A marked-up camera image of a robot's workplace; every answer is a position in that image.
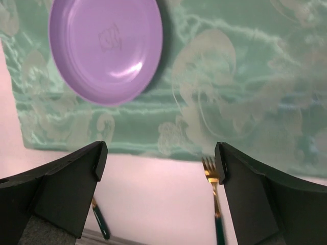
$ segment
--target gray fabric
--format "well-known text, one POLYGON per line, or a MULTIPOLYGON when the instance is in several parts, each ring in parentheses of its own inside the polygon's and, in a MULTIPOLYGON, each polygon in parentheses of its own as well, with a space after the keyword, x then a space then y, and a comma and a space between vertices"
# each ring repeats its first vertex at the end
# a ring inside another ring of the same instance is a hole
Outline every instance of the gray fabric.
POLYGON ((50 223, 32 216, 19 240, 19 245, 74 245, 76 238, 50 223))

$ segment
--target fork handle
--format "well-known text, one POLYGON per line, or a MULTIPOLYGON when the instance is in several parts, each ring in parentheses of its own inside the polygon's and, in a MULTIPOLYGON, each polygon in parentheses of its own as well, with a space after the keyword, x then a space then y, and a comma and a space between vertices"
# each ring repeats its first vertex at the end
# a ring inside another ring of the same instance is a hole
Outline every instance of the fork handle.
POLYGON ((223 223, 221 217, 215 218, 217 245, 225 245, 223 223))
POLYGON ((221 214, 220 214, 219 206, 218 206, 217 184, 212 183, 212 186, 213 186, 213 191, 214 191, 214 202, 215 202, 215 224, 216 224, 217 245, 225 245, 223 223, 222 223, 221 214))
POLYGON ((93 198, 92 199, 92 209, 93 209, 93 213, 96 217, 96 220, 98 222, 98 225, 100 227, 101 233, 103 235, 103 238, 105 240, 109 240, 110 239, 110 232, 106 223, 106 220, 104 219, 102 212, 96 202, 96 200, 93 198))

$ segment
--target satin tablecloth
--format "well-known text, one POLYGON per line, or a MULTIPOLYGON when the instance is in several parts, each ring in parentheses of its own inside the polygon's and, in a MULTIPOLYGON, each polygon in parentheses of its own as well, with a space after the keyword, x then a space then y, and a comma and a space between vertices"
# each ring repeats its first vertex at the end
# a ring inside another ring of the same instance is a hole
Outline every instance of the satin tablecloth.
POLYGON ((118 108, 65 85, 48 44, 51 3, 0 0, 25 147, 105 140, 111 153, 198 161, 225 141, 285 172, 327 177, 326 1, 158 0, 160 66, 118 108))

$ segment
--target table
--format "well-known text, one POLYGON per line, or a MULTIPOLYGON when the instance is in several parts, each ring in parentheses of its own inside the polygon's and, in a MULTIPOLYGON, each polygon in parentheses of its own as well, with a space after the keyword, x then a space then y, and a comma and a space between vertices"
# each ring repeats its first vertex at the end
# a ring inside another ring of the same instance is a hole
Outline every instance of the table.
MULTIPOLYGON (((24 148, 1 44, 0 78, 0 178, 65 156, 24 148)), ((307 180, 327 185, 327 180, 307 180)), ((218 192, 227 244, 236 245, 224 188, 218 192)), ((201 163, 108 155, 95 197, 114 236, 155 245, 216 244, 212 187, 201 163)), ((92 212, 85 227, 99 231, 92 212)))

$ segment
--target fork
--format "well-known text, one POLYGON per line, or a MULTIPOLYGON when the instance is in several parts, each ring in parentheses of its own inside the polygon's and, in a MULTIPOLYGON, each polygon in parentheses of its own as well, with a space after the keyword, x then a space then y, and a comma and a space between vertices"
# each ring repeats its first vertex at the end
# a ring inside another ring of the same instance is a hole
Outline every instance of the fork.
POLYGON ((218 173, 216 171, 215 161, 212 160, 212 158, 210 157, 209 158, 206 157, 205 159, 202 157, 202 164, 203 164, 205 176, 209 181, 209 183, 212 185, 214 191, 217 245, 225 245, 223 224, 222 224, 221 214, 218 206, 217 184, 219 183, 219 180, 218 180, 218 173))
POLYGON ((100 227, 100 230, 101 230, 101 233, 103 235, 103 238, 105 240, 109 240, 110 239, 110 232, 109 232, 109 229, 108 229, 108 226, 107 226, 107 223, 100 211, 100 208, 98 206, 98 203, 96 201, 96 199, 93 197, 92 198, 92 209, 93 209, 93 212, 94 212, 94 215, 97 219, 97 222, 98 222, 98 225, 100 227))

